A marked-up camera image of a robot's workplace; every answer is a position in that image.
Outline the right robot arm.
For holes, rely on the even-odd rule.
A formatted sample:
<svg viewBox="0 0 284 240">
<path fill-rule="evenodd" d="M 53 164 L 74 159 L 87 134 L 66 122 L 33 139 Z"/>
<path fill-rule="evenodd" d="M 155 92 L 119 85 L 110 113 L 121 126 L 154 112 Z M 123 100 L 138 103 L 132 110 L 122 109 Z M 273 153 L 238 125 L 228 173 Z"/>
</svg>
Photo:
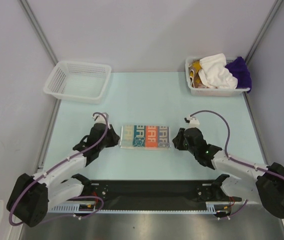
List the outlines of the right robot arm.
<svg viewBox="0 0 284 240">
<path fill-rule="evenodd" d="M 284 167 L 253 164 L 237 160 L 225 150 L 206 142 L 202 132 L 196 128 L 180 128 L 173 139 L 174 147 L 190 152 L 204 167 L 222 171 L 212 188 L 218 201 L 227 197 L 239 197 L 261 204 L 273 216 L 284 219 Z"/>
</svg>

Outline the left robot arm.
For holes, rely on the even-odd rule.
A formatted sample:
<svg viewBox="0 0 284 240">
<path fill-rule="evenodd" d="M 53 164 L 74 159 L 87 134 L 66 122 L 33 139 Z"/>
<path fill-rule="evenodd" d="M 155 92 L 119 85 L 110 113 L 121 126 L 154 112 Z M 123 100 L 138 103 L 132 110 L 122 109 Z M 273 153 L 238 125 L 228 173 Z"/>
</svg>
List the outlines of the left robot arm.
<svg viewBox="0 0 284 240">
<path fill-rule="evenodd" d="M 19 176 L 7 203 L 9 223 L 16 226 L 13 221 L 16 216 L 22 223 L 35 227 L 48 210 L 67 200 L 94 199 L 101 209 L 103 199 L 93 191 L 91 181 L 78 171 L 97 159 L 104 148 L 116 146 L 119 139 L 112 125 L 95 123 L 89 135 L 73 147 L 70 157 L 47 171 Z"/>
</svg>

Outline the colourful rabbit print towel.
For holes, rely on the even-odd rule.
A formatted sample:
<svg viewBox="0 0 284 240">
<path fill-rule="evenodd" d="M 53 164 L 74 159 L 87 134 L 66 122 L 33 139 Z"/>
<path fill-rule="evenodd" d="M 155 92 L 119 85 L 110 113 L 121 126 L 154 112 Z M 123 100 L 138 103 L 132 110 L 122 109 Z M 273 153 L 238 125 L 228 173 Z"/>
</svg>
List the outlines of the colourful rabbit print towel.
<svg viewBox="0 0 284 240">
<path fill-rule="evenodd" d="M 123 125 L 120 147 L 123 149 L 166 150 L 171 147 L 170 127 L 160 125 Z"/>
</svg>

